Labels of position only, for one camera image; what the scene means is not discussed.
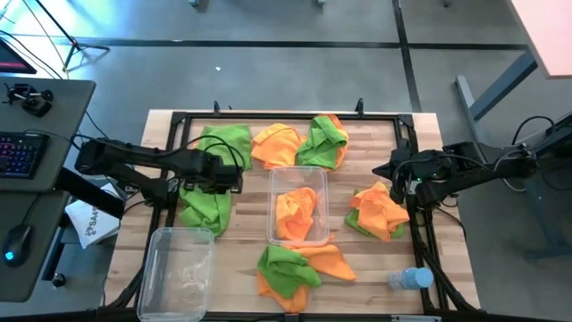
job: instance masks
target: plastic water bottle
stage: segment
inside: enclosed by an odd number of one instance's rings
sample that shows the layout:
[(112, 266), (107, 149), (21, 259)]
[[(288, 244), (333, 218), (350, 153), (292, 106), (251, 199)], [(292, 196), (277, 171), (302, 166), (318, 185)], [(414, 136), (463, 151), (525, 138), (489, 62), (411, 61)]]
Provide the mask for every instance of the plastic water bottle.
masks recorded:
[(410, 267), (387, 275), (387, 284), (393, 290), (420, 290), (432, 283), (433, 272), (426, 267)]

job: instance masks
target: orange towel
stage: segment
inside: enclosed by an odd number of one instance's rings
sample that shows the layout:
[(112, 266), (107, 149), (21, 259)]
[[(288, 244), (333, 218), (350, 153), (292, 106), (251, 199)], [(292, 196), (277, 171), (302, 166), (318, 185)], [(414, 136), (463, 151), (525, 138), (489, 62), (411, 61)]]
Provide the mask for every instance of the orange towel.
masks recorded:
[[(346, 138), (346, 141), (349, 141), (349, 135), (343, 129), (343, 126), (341, 126), (341, 122), (340, 119), (338, 119), (338, 116), (336, 116), (335, 114), (320, 114), (318, 116), (328, 116), (330, 120), (332, 120), (333, 126), (335, 126), (336, 129), (340, 131), (341, 135), (343, 135), (343, 137)], [(343, 158), (346, 156), (346, 153), (348, 152), (348, 147), (349, 144), (346, 144), (345, 146), (338, 149), (338, 154), (336, 155), (336, 169), (338, 168), (338, 166), (341, 165)]]
[(306, 309), (307, 305), (307, 285), (301, 285), (291, 299), (283, 298), (279, 293), (273, 291), (265, 280), (265, 277), (257, 270), (258, 294), (274, 298), (282, 308), (288, 313), (300, 313)]
[(314, 219), (315, 192), (300, 188), (276, 198), (276, 233), (289, 241), (304, 241)]
[(381, 183), (355, 195), (349, 205), (359, 208), (357, 224), (382, 241), (390, 240), (390, 233), (409, 220), (408, 212), (390, 198), (387, 188)]
[(290, 126), (276, 123), (262, 130), (252, 141), (252, 157), (264, 162), (266, 170), (293, 166), (296, 151), (306, 140)]
[(340, 249), (334, 245), (291, 249), (307, 258), (307, 263), (317, 272), (340, 278), (345, 281), (356, 280), (356, 274), (354, 274), (349, 267), (349, 264), (341, 254)]

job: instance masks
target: gray desk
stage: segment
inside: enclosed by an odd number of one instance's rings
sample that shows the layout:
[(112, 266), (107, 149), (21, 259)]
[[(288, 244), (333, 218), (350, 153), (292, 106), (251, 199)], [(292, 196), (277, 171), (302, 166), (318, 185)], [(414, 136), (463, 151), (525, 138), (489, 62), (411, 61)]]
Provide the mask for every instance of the gray desk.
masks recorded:
[[(51, 89), (55, 100), (48, 114), (37, 118), (21, 110), (19, 105), (0, 105), (0, 131), (38, 129), (70, 138), (76, 133), (88, 107), (96, 84), (90, 80), (43, 80), (0, 78), (0, 96), (5, 96), (2, 83), (28, 83), (36, 90)], [(41, 193), (30, 212), (27, 224), (34, 229), (30, 255), (20, 267), (7, 267), (0, 261), (0, 301), (26, 301), (38, 280), (46, 254), (62, 219), (69, 193), (52, 191), (70, 149), (70, 143), (50, 137), (46, 153), (34, 179), (0, 179), (0, 242), (6, 233), (24, 218), (31, 202)]]
[[(53, 191), (44, 193), (39, 198), (28, 216), (28, 225), (34, 229), (28, 260), (16, 268), (6, 266), (3, 261), (0, 263), (0, 301), (26, 301), (30, 297), (68, 197), (67, 192)], [(0, 193), (2, 240), (10, 228), (21, 222), (34, 198), (35, 193)]]
[[(80, 127), (89, 101), (96, 89), (92, 80), (43, 80), (14, 77), (0, 78), (0, 99), (5, 100), (7, 89), (2, 84), (13, 86), (27, 83), (37, 91), (50, 89), (54, 92), (52, 109), (44, 117), (24, 112), (20, 102), (0, 105), (0, 131), (26, 131), (37, 129), (50, 131), (70, 138)], [(70, 150), (70, 143), (58, 137), (50, 137), (45, 155), (42, 157), (33, 180), (0, 179), (0, 191), (40, 192), (54, 188), (63, 162)]]

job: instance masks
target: butcher block tabletop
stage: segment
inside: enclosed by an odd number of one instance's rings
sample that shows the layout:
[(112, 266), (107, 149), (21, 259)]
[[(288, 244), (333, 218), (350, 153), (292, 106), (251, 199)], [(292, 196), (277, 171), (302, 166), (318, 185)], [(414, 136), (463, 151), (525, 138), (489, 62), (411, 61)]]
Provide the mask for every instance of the butcher block tabletop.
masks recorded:
[[(175, 111), (149, 111), (142, 146), (165, 148), (173, 112)], [(436, 115), (413, 114), (413, 118), (419, 149), (441, 149), (442, 139)], [(305, 312), (423, 313), (420, 292), (393, 291), (386, 283), (388, 272), (415, 265), (408, 225), (403, 237), (383, 242), (358, 233), (343, 221), (344, 216), (350, 212), (349, 200), (354, 190), (370, 188), (378, 181), (388, 187), (391, 185), (388, 180), (372, 174), (371, 170), (388, 162), (391, 151), (396, 148), (393, 123), (369, 120), (341, 122), (349, 134), (349, 150), (340, 167), (327, 174), (330, 231), (334, 234), (332, 243), (343, 252), (356, 273), (357, 280), (345, 282), (321, 275), (322, 286), (310, 290)], [(289, 125), (299, 134), (306, 135), (310, 121), (193, 119), (189, 139), (199, 136), (207, 125), (247, 124), (254, 137), (274, 123)], [(179, 129), (176, 138), (180, 138), (181, 133), (182, 129)], [(150, 177), (158, 177), (160, 174), (158, 169), (138, 167), (138, 170)], [(268, 244), (268, 171), (264, 170), (259, 160), (253, 159), (253, 168), (244, 172), (243, 178), (242, 193), (232, 196), (233, 208), (228, 229), (215, 240), (214, 273), (207, 309), (219, 312), (282, 312), (274, 299), (258, 296), (256, 284), (257, 262)], [(127, 206), (137, 201), (141, 201), (140, 195), (129, 200)], [(456, 208), (447, 209), (458, 216)], [(152, 211), (152, 208), (138, 205), (123, 217), (105, 283), (107, 303), (117, 298), (141, 266)], [(160, 226), (164, 225), (165, 217), (166, 211), (162, 214)], [(466, 300), (479, 307), (461, 227), (438, 210), (433, 212), (433, 225), (442, 269)], [(174, 226), (182, 226), (178, 218), (175, 219)], [(437, 305), (437, 297), (434, 295), (432, 290), (433, 303)]]

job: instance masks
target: pink table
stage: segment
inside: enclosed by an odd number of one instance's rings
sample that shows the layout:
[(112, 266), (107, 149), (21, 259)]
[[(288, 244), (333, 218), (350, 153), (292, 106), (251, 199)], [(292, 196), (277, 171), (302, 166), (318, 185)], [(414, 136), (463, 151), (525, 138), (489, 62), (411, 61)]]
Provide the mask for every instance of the pink table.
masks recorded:
[(572, 0), (507, 0), (530, 40), (522, 54), (477, 100), (465, 76), (457, 86), (475, 140), (486, 138), (478, 121), (540, 65), (549, 79), (572, 78)]
[(548, 78), (572, 77), (572, 1), (509, 0), (509, 7)]

